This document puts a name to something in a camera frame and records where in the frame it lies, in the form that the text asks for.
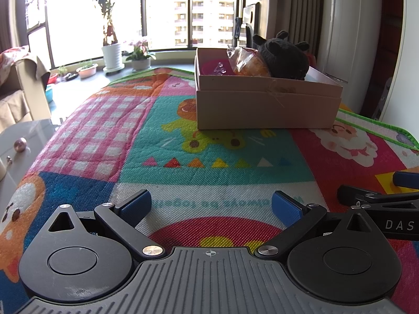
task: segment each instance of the pink box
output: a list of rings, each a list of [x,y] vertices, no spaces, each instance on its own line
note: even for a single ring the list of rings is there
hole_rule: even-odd
[[[342,86],[310,67],[305,80],[201,74],[201,65],[227,58],[222,48],[195,56],[198,129],[331,128]]]

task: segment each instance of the orange snack in plastic bag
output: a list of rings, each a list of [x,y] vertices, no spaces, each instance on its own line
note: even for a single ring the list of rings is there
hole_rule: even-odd
[[[231,68],[237,75],[270,77],[268,66],[253,48],[230,47],[227,55]]]

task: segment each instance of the black plush toy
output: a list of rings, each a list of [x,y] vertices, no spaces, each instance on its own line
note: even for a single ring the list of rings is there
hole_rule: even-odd
[[[304,80],[309,63],[303,53],[310,45],[302,41],[294,45],[286,40],[288,32],[280,31],[274,39],[263,39],[255,34],[253,41],[258,45],[258,51],[265,60],[273,78]]]

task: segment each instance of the cartoon santa claus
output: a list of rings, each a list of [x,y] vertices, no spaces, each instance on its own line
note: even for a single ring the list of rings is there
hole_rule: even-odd
[[[339,121],[335,121],[330,130],[310,131],[320,138],[321,145],[341,157],[352,159],[365,167],[374,164],[378,148],[365,131]]]

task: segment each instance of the crosshair symbol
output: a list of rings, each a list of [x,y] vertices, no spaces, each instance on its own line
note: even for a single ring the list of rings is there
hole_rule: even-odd
[[[216,253],[214,250],[208,250],[204,254],[208,255],[209,257],[215,256]]]

